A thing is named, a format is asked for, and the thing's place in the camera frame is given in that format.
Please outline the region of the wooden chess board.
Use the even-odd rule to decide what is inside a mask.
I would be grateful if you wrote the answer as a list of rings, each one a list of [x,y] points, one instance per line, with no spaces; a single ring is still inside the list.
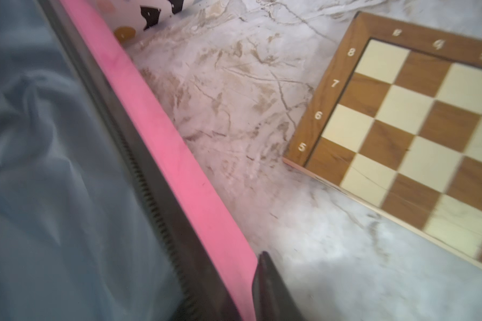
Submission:
[[[482,269],[482,40],[357,13],[283,159]]]

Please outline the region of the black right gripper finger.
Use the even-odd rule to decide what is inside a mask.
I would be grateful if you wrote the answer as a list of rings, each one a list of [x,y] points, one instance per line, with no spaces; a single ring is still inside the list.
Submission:
[[[270,254],[258,257],[252,294],[257,321],[304,321]]]

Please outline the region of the pink hard-shell kids suitcase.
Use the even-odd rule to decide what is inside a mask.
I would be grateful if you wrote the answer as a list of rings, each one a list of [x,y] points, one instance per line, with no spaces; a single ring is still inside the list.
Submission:
[[[257,259],[86,1],[0,1],[0,320],[254,320]]]

